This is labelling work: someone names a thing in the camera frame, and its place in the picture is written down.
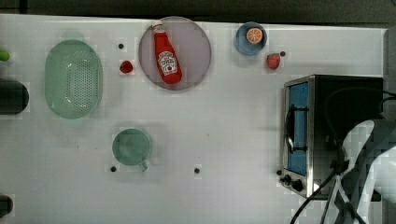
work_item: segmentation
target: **ketchup label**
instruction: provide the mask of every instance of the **ketchup label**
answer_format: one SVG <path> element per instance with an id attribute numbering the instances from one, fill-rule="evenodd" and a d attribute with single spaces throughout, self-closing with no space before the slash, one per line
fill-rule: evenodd
<path id="1" fill-rule="evenodd" d="M 164 51 L 158 56 L 158 64 L 165 76 L 177 72 L 177 61 L 172 52 Z"/>

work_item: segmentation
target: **oven window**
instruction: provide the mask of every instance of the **oven window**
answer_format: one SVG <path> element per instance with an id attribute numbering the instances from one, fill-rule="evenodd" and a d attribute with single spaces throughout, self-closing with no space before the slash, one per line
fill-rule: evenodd
<path id="1" fill-rule="evenodd" d="M 307 111 L 298 109 L 308 108 L 308 83 L 290 86 L 289 93 L 289 108 L 294 106 L 297 110 L 294 112 L 293 153 L 288 151 L 288 170 L 306 175 Z"/>

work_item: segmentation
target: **oven knob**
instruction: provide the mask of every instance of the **oven knob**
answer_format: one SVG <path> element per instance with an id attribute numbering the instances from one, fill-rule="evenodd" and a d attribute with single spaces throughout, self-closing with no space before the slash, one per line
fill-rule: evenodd
<path id="1" fill-rule="evenodd" d="M 291 183 L 291 177 L 289 175 L 283 176 L 283 178 L 280 178 L 280 181 L 284 182 L 285 185 L 289 186 Z"/>
<path id="2" fill-rule="evenodd" d="M 303 190 L 303 182 L 300 179 L 293 180 L 293 181 L 291 181 L 291 187 L 297 191 L 301 191 L 301 190 Z"/>

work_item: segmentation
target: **green colander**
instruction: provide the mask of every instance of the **green colander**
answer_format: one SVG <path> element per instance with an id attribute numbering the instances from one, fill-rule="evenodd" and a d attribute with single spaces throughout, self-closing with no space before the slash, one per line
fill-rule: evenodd
<path id="1" fill-rule="evenodd" d="M 102 98 L 103 68 L 95 51 L 79 40 L 56 45 L 46 60 L 45 95 L 49 108 L 64 119 L 90 114 Z"/>

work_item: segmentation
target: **toaster oven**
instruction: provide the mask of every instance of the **toaster oven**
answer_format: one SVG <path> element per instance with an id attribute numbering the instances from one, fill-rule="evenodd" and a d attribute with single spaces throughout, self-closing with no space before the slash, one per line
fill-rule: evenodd
<path id="1" fill-rule="evenodd" d="M 313 75 L 285 83 L 282 185 L 307 198 L 332 172 L 334 141 L 381 119 L 382 77 Z M 327 199 L 330 182 L 315 199 Z"/>

